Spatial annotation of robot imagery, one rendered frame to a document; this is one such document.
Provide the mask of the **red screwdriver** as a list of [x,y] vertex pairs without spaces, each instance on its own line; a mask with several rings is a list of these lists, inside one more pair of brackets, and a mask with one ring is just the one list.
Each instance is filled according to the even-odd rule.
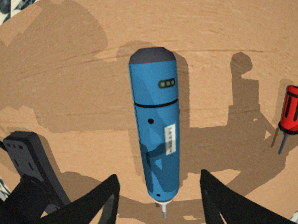
[[278,153],[282,153],[290,135],[298,134],[298,86],[289,85],[287,90],[282,121],[278,124],[284,135]]

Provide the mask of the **blue electric screwdriver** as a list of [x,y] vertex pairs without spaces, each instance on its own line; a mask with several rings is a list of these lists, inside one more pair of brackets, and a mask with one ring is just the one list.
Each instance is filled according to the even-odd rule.
[[166,48],[149,47],[138,49],[128,67],[147,192],[166,219],[166,205],[179,191],[177,61]]

